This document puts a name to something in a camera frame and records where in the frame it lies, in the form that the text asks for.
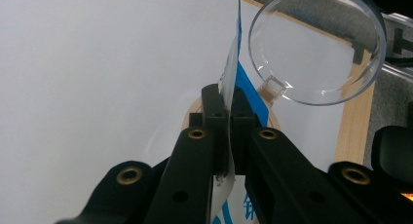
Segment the brass screw insert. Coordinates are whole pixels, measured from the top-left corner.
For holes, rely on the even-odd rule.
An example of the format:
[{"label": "brass screw insert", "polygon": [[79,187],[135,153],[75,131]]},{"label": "brass screw insert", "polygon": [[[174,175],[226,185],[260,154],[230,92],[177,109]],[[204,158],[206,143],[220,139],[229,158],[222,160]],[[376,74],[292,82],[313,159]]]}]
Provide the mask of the brass screw insert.
[{"label": "brass screw insert", "polygon": [[207,135],[207,133],[204,130],[195,129],[195,130],[189,131],[188,135],[189,137],[193,139],[202,139]]},{"label": "brass screw insert", "polygon": [[370,177],[358,168],[343,168],[341,173],[347,180],[355,184],[367,185],[371,182]]},{"label": "brass screw insert", "polygon": [[261,130],[259,132],[259,136],[266,138],[266,139],[275,139],[277,138],[277,133],[271,130]]},{"label": "brass screw insert", "polygon": [[119,184],[131,185],[137,182],[142,177],[142,175],[143,175],[142,169],[136,168],[136,167],[128,167],[128,168],[122,169],[118,173],[116,180],[118,181]]}]

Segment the white backdrop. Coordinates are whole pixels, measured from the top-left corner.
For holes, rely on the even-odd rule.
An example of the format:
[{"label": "white backdrop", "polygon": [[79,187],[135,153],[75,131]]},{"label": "white backdrop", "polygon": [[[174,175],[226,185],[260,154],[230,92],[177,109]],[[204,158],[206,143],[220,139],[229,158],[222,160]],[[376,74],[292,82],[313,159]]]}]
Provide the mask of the white backdrop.
[{"label": "white backdrop", "polygon": [[[258,8],[243,3],[241,61]],[[218,81],[237,0],[0,0],[0,223],[76,216],[112,167],[166,158]],[[332,163],[342,105],[280,99],[282,130]]]}]

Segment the clear plastic lid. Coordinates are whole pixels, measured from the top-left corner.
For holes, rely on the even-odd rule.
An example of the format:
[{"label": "clear plastic lid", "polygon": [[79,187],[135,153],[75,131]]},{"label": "clear plastic lid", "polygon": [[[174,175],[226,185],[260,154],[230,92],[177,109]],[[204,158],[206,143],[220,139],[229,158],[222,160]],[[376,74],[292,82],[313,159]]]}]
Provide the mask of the clear plastic lid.
[{"label": "clear plastic lid", "polygon": [[362,93],[386,54],[381,15],[369,0],[272,0],[255,16],[248,45],[267,89],[309,105]]}]

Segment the transparent petri dish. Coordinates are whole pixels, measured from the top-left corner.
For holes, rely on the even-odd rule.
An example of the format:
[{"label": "transparent petri dish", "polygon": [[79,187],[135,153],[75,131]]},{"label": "transparent petri dish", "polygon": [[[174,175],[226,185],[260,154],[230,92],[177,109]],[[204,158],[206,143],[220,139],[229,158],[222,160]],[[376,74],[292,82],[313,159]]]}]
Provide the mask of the transparent petri dish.
[{"label": "transparent petri dish", "polygon": [[248,48],[272,98],[331,105],[374,82],[386,35],[370,0],[272,0],[255,16]]}]

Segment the white table surface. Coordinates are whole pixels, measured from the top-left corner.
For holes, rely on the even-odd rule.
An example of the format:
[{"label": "white table surface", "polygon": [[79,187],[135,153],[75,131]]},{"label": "white table surface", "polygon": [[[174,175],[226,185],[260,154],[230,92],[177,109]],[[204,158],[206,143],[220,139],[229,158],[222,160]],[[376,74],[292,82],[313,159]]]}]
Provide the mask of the white table surface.
[{"label": "white table surface", "polygon": [[[258,8],[242,8],[258,87],[246,44]],[[112,167],[166,158],[223,71],[236,15],[237,0],[0,0],[0,223],[74,217]],[[326,169],[343,106],[273,109]]]}]

